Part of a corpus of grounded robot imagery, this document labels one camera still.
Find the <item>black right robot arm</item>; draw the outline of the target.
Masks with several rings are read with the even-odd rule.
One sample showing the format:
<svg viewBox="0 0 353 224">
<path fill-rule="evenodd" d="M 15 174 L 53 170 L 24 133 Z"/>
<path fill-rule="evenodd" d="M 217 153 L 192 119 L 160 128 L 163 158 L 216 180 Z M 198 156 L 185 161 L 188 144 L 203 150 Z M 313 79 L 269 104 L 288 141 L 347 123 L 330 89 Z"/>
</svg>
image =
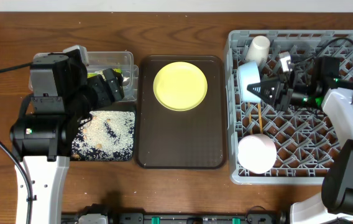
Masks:
<svg viewBox="0 0 353 224">
<path fill-rule="evenodd" d="M 249 83 L 246 90 L 278 110 L 302 106 L 321 110 L 329 118 L 342 146 L 323 179 L 321 193 L 290 209 L 291 223 L 343 223 L 353 219 L 353 82 L 339 76 L 339 59 L 318 57 L 309 85 L 297 84 L 289 56 L 281 57 L 287 79 Z"/>
</svg>

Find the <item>white rice bowl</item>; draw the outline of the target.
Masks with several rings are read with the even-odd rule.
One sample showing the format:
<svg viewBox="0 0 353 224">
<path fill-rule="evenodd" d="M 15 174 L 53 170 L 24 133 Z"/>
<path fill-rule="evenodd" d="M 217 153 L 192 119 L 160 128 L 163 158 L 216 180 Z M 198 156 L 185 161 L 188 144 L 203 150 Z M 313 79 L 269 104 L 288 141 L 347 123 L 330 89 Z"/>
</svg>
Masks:
<svg viewBox="0 0 353 224">
<path fill-rule="evenodd" d="M 264 174 L 277 160 L 275 143 L 264 134 L 246 136 L 238 143 L 237 160 L 248 171 Z"/>
</svg>

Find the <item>green yellow snack wrapper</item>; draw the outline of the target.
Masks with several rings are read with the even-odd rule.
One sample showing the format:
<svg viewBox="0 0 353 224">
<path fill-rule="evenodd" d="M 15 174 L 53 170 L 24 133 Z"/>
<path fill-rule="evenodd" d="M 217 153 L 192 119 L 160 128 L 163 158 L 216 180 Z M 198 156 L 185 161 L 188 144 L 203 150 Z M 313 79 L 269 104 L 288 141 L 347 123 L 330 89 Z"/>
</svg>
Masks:
<svg viewBox="0 0 353 224">
<path fill-rule="evenodd" d="M 120 68 L 116 68 L 116 69 L 114 69 L 114 71 L 117 73 L 122 73 L 122 70 Z M 104 70 L 98 70 L 95 72 L 88 72 L 88 78 L 91 78 L 96 75 L 101 75 L 105 79 L 106 77 L 104 76 L 103 72 L 104 72 Z"/>
</svg>

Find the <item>yellow plate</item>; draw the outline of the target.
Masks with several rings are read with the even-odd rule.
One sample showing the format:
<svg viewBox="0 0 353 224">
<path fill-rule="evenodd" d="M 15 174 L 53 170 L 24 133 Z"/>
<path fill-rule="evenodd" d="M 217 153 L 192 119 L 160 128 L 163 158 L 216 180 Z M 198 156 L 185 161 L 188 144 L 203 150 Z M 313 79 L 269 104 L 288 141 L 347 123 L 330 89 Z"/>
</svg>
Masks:
<svg viewBox="0 0 353 224">
<path fill-rule="evenodd" d="M 203 71 L 188 62 L 172 62 L 162 67 L 153 82 L 157 101 L 173 111 L 188 111 L 206 97 L 208 81 Z"/>
</svg>

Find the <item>white cup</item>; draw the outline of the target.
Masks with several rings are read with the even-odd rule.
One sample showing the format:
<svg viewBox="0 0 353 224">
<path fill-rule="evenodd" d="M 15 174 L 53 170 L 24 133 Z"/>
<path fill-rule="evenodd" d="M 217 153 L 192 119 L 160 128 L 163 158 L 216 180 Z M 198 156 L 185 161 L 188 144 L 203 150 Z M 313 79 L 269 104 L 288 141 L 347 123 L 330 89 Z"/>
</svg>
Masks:
<svg viewBox="0 0 353 224">
<path fill-rule="evenodd" d="M 255 62 L 259 66 L 266 61 L 270 48 L 270 40 L 266 36 L 258 35 L 252 39 L 245 60 Z"/>
</svg>

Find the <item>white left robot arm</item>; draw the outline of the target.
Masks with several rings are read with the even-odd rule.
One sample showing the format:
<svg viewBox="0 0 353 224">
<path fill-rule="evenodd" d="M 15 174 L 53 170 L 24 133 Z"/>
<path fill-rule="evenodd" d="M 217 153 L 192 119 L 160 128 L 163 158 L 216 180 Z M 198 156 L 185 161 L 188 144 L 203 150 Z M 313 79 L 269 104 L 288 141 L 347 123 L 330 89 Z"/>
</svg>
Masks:
<svg viewBox="0 0 353 224">
<path fill-rule="evenodd" d="M 87 49 L 76 45 L 33 59 L 32 94 L 11 127 L 17 163 L 16 223 L 60 223 L 71 145 L 80 122 L 124 97 L 122 75 L 88 77 Z"/>
</svg>

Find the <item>light blue bowl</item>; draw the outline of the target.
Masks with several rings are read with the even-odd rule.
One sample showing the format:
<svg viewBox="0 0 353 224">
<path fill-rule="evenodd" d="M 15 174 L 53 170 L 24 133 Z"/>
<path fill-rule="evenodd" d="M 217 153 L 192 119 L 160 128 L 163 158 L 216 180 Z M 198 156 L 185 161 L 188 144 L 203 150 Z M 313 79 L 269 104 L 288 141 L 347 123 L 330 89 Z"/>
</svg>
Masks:
<svg viewBox="0 0 353 224">
<path fill-rule="evenodd" d="M 261 99 L 247 90 L 248 85 L 258 82 L 260 82 L 260 74 L 255 61 L 247 62 L 237 68 L 237 83 L 242 101 L 260 103 Z"/>
</svg>

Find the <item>wooden chopstick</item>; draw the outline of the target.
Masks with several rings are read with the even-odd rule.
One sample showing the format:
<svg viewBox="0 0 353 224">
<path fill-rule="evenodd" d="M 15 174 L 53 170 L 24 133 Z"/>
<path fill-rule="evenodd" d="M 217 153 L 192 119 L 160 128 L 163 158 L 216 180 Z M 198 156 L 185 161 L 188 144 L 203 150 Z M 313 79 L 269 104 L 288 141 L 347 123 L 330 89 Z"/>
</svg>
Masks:
<svg viewBox="0 0 353 224">
<path fill-rule="evenodd" d="M 259 129 L 260 129 L 260 133 L 263 134 L 262 107 L 260 103 L 257 104 L 257 109 L 258 109 L 258 116 L 259 116 Z"/>
<path fill-rule="evenodd" d="M 251 107 L 251 103 L 248 102 L 247 106 L 250 108 Z M 251 111 L 249 112 L 249 124 L 251 124 L 252 122 L 252 115 L 251 115 Z"/>
</svg>

